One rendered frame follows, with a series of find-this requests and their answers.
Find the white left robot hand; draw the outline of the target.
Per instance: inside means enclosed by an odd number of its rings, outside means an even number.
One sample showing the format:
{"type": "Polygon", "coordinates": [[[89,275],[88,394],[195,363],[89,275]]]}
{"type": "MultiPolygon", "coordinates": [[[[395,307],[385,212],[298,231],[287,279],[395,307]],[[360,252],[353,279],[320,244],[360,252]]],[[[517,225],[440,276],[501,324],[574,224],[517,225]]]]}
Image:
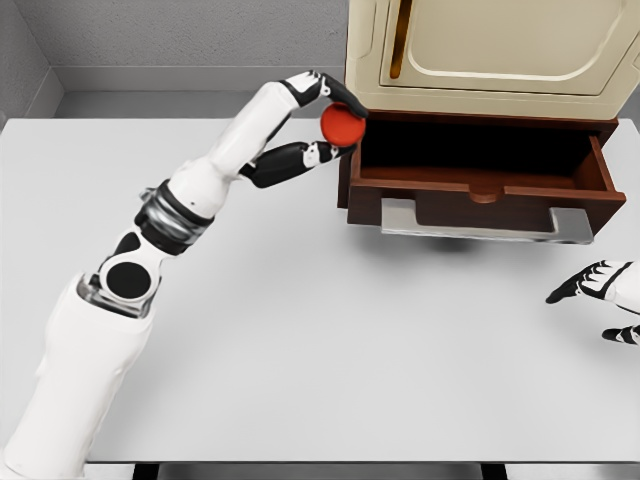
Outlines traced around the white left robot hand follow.
{"type": "Polygon", "coordinates": [[[209,153],[214,167],[230,179],[243,176],[256,187],[267,188],[352,152],[353,144],[342,147],[334,141],[298,141],[265,149],[295,110],[322,97],[344,104],[358,120],[368,116],[357,97],[326,73],[308,70],[268,82],[216,141],[209,153]]]}

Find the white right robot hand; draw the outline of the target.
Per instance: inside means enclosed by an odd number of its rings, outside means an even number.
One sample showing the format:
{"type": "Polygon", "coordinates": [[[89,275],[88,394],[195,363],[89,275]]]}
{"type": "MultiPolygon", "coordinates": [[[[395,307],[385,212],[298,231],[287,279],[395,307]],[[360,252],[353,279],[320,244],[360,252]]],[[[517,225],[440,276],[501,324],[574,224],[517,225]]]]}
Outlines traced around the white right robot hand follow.
{"type": "Polygon", "coordinates": [[[610,302],[640,317],[640,261],[601,260],[590,264],[553,290],[545,302],[555,304],[576,296],[610,302]]]}

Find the brown wooden drawer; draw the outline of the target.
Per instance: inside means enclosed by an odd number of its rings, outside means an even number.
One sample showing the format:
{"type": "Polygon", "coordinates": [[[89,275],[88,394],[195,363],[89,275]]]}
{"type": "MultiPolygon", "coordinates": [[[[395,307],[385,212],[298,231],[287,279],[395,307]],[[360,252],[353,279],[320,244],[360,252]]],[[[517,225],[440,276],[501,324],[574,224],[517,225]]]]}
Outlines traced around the brown wooden drawer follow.
{"type": "Polygon", "coordinates": [[[602,152],[617,119],[375,111],[339,168],[350,224],[381,225],[383,198],[416,202],[420,225],[550,231],[552,207],[598,233],[624,205],[602,152]]]}

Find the cream cabinet with brown base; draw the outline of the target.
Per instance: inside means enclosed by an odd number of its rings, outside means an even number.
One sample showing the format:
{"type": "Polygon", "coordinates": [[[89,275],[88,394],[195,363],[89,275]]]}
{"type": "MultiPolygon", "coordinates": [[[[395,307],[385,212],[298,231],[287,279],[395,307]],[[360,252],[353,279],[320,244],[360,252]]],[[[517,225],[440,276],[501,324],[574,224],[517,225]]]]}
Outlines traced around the cream cabinet with brown base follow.
{"type": "Polygon", "coordinates": [[[347,87],[371,111],[582,121],[640,84],[640,0],[347,0],[347,87]]]}

